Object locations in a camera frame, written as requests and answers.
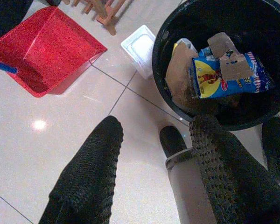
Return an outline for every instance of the black sneaker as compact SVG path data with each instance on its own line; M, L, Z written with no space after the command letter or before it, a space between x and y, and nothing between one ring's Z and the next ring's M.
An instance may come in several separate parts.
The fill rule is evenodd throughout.
M160 141L167 158L187 148L182 135L174 126L162 128L160 131Z
M280 183L280 118L274 117L262 126L262 146L268 171Z

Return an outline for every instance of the snack wrapper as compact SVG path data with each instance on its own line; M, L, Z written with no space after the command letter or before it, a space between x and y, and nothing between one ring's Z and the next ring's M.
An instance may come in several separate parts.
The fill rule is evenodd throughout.
M219 59L212 55L209 47L202 49L198 58L193 58L193 65L189 68L189 75L194 79L196 95L199 98L220 98L243 92L259 93L273 88L273 80L260 60L252 52L244 55L253 75L225 81L222 78Z

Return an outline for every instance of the red dustpan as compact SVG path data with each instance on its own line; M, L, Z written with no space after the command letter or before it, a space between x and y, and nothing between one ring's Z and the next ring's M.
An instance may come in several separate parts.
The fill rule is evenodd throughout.
M0 61L35 97L60 94L105 48L57 7L39 10L0 38Z

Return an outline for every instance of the black trash bin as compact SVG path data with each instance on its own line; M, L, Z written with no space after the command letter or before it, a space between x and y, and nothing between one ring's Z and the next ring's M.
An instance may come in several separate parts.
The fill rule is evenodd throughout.
M214 34L225 32L241 53L259 56L273 77L273 90L243 94L238 109L221 111L217 118L229 131L249 128L280 111L280 5L273 0L188 0L162 25L154 44L153 71L156 85L167 104L182 118L188 114L177 107L165 90L165 76L175 42L188 38L197 50L208 46Z

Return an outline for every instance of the white plastic container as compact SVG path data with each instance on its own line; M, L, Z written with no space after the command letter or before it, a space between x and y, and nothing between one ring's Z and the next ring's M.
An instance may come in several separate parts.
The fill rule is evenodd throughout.
M153 75L152 55L154 41L154 34L147 26L142 25L121 43L121 47L132 57L135 61L133 65L145 79Z

